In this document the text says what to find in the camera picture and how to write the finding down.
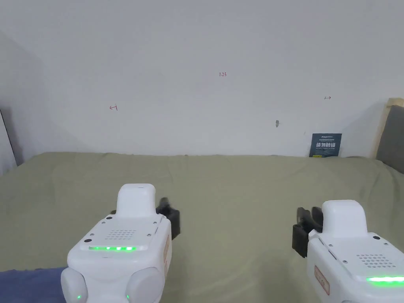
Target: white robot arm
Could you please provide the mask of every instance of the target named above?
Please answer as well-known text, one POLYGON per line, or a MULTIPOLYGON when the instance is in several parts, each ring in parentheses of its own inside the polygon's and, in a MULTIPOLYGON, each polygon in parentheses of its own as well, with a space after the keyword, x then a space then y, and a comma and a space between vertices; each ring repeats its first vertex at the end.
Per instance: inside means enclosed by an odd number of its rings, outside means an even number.
POLYGON ((404 302, 404 254, 367 230, 353 200, 298 209, 292 247, 307 257, 307 275, 323 303, 404 302))
POLYGON ((155 208, 151 184, 125 184, 116 211, 69 252, 61 275, 67 303, 158 303, 180 233, 179 211, 166 198, 155 208))

